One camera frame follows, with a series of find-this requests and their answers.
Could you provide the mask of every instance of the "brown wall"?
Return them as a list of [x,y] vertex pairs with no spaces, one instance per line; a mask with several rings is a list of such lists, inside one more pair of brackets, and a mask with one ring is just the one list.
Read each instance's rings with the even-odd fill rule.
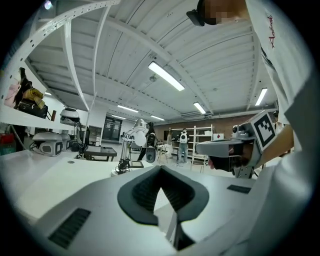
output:
[[154,130],[157,138],[160,140],[163,140],[164,131],[168,131],[169,128],[171,129],[193,128],[194,126],[209,127],[212,124],[214,127],[214,132],[216,134],[224,134],[225,138],[229,138],[232,134],[232,128],[234,125],[240,125],[245,121],[249,120],[253,116],[254,114],[237,116],[237,117],[228,117],[228,118],[208,119],[208,120],[202,120],[202,121],[170,123],[170,124],[154,126]]

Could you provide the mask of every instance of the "desk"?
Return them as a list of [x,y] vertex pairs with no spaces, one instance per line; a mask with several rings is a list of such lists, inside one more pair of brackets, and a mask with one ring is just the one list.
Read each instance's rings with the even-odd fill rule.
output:
[[[142,163],[145,168],[153,166],[146,161]],[[110,178],[111,171],[118,164],[117,161],[101,162],[63,158],[26,189],[15,205],[20,213],[33,223],[52,207],[83,187],[92,182]]]
[[78,152],[62,151],[56,157],[23,150],[0,156],[0,174],[10,199],[15,202],[36,180],[63,158],[75,158]]
[[104,147],[104,146],[90,146],[88,145],[84,150],[84,157],[87,160],[93,160],[93,156],[97,157],[106,157],[106,161],[109,161],[109,157],[111,157],[111,162],[114,160],[114,157],[117,156],[117,152],[112,147]]

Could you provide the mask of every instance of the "fluorescent light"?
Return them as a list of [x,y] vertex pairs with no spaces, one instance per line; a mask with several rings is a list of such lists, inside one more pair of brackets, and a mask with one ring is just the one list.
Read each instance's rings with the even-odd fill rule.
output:
[[114,114],[112,114],[111,116],[113,116],[113,117],[115,117],[115,118],[126,119],[126,118],[124,118],[124,117],[117,116],[117,115],[114,115]]
[[201,112],[201,114],[205,114],[206,111],[203,109],[203,107],[199,104],[199,102],[195,102],[193,103],[193,105],[195,105],[195,107]]
[[124,109],[124,110],[129,110],[129,111],[136,112],[136,113],[139,112],[139,111],[136,111],[134,109],[131,109],[131,108],[128,108],[128,107],[125,107],[125,106],[121,106],[121,105],[118,105],[118,108],[121,108],[121,109]]
[[164,119],[162,119],[162,118],[160,118],[160,117],[157,117],[157,116],[154,116],[154,115],[152,115],[151,117],[152,117],[152,118],[155,118],[155,119],[159,119],[159,120],[161,120],[161,121],[164,121]]
[[149,65],[149,69],[158,74],[164,80],[166,80],[169,84],[171,84],[174,88],[176,88],[179,92],[184,90],[185,88],[167,71],[165,71],[162,67],[160,67],[157,63],[151,62]]
[[262,102],[264,96],[265,96],[266,93],[267,93],[267,90],[268,90],[268,88],[263,88],[263,89],[261,90],[260,96],[259,96],[259,98],[258,98],[258,100],[256,101],[256,104],[255,104],[256,106],[259,106],[259,105],[260,105],[260,103]]

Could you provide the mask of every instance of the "white ceiling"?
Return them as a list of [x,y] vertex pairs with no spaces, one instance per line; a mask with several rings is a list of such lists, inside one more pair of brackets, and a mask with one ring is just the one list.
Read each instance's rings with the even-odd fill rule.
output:
[[[89,1],[52,1],[41,9],[36,28]],[[260,44],[250,22],[196,27],[186,12],[198,0],[121,0],[111,7],[98,42],[96,90],[110,114],[131,120],[150,115],[175,122],[199,120],[194,102],[212,116],[256,110],[261,89],[268,88],[259,109],[274,108],[277,96],[262,63]],[[71,23],[72,53],[82,92],[93,95],[95,37],[103,9],[93,10]],[[21,31],[23,43],[31,22]],[[29,55],[29,62],[45,85],[65,104],[85,110],[68,69],[63,28],[50,34]],[[161,77],[152,82],[148,69],[157,62],[185,90],[178,91]],[[117,104],[138,110],[120,109]]]

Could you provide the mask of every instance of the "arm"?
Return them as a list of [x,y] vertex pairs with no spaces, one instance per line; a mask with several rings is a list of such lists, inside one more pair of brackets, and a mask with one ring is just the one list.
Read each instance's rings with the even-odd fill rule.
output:
[[256,168],[262,166],[266,162],[281,156],[294,146],[294,130],[291,125],[286,125],[277,135],[275,140],[262,153],[261,159]]

